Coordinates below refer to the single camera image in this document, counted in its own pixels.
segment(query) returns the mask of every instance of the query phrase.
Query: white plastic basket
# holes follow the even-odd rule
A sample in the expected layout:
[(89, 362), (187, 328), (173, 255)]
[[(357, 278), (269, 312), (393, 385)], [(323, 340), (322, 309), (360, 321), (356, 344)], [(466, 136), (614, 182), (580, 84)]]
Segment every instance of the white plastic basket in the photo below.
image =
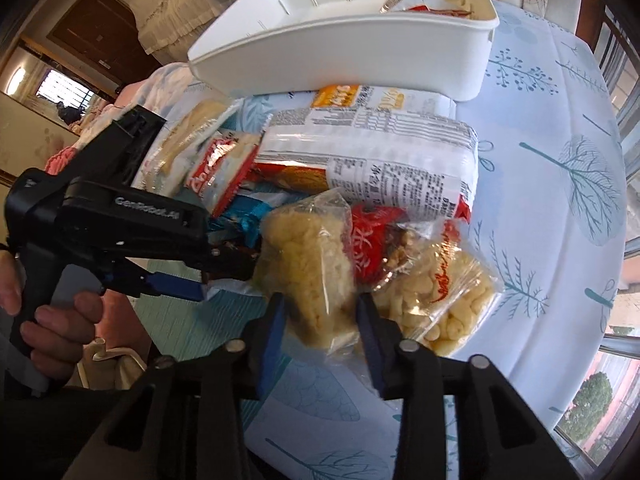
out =
[(499, 23), (491, 0), (447, 0), (472, 19), (380, 14), (384, 1), (238, 0), (191, 47), (191, 69), (231, 97), (330, 84), (478, 95)]

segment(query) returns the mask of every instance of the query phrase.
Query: door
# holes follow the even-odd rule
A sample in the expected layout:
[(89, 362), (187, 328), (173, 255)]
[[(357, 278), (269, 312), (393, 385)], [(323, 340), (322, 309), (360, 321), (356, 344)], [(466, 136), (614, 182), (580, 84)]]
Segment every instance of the door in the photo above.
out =
[(133, 13), (118, 0), (78, 0), (48, 38), (119, 84), (146, 79), (160, 64), (138, 41)]

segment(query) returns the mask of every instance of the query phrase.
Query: table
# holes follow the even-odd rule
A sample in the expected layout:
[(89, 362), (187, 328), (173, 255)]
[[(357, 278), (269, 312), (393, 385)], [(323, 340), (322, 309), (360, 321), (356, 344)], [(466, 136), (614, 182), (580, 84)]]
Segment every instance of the table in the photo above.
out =
[[(625, 242), (625, 171), (609, 93), (586, 44), (522, 9), (495, 6), (500, 27), (482, 90), (458, 105), (457, 118), (480, 139), (470, 242), (498, 269), (505, 293), (456, 358), (487, 355), (551, 429), (607, 325)], [(197, 277), (175, 262), (152, 262), (150, 270)], [(142, 298), (136, 305), (160, 351), (178, 359), (238, 336), (263, 309), (260, 298), (231, 292), (201, 304)], [(396, 404), (342, 366), (284, 358), (278, 374), (264, 402), (243, 406), (251, 450), (290, 478), (329, 466), (336, 479), (390, 478)], [(455, 478), (454, 409), (451, 399), (445, 404)]]

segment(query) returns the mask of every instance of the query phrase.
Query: snack packet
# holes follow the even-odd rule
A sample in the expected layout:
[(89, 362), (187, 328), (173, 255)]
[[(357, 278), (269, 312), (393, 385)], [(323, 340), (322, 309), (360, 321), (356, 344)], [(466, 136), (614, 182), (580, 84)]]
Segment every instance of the snack packet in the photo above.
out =
[(384, 278), (372, 292), (382, 316), (441, 356), (467, 341), (502, 291), (496, 273), (465, 246), (459, 226), (409, 225), (391, 244)]
[(312, 108), (365, 107), (378, 110), (407, 110), (456, 118), (456, 102), (424, 90), (385, 86), (331, 85), (318, 90)]
[(214, 99), (199, 102), (173, 128), (161, 131), (145, 157), (133, 187), (173, 196), (182, 185), (202, 143), (238, 108)]
[(357, 283), (372, 283), (381, 278), (386, 247), (390, 240), (401, 235), (395, 223), (406, 216), (399, 207), (351, 207), (351, 245)]
[(478, 136), (434, 114), (372, 108), (282, 110), (265, 130), (255, 174), (310, 194), (404, 209), (412, 221), (470, 219)]
[(202, 145), (184, 186), (197, 193), (213, 218), (233, 200), (259, 145), (260, 135), (231, 130), (215, 132)]
[(282, 292), (293, 300), (292, 332), (327, 354), (355, 342), (351, 211), (340, 194), (331, 190), (274, 209), (260, 230), (254, 282), (267, 298)]
[(410, 10), (424, 12), (426, 14), (439, 14), (441, 16), (455, 16), (468, 18), (471, 11), (452, 4), (446, 0), (386, 0), (380, 12), (394, 12), (396, 10)]

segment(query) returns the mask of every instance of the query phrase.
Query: finger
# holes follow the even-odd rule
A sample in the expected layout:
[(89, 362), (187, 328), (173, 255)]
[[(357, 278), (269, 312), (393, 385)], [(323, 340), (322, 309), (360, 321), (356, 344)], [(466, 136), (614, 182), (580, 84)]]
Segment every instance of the finger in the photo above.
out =
[(95, 326), (77, 310), (39, 306), (35, 314), (40, 326), (73, 343), (89, 344), (95, 338)]
[(27, 345), (51, 358), (72, 364), (82, 359), (82, 345), (80, 343), (67, 341), (48, 328), (34, 322), (25, 321), (20, 325), (20, 334)]
[(92, 324), (100, 323), (104, 304), (95, 292), (78, 292), (74, 296), (74, 308)]
[(0, 251), (0, 306), (10, 316), (20, 312), (20, 280), (15, 269), (15, 258), (7, 251)]
[(39, 350), (31, 351), (33, 365), (44, 375), (57, 381), (67, 381), (74, 372), (74, 365), (58, 361)]

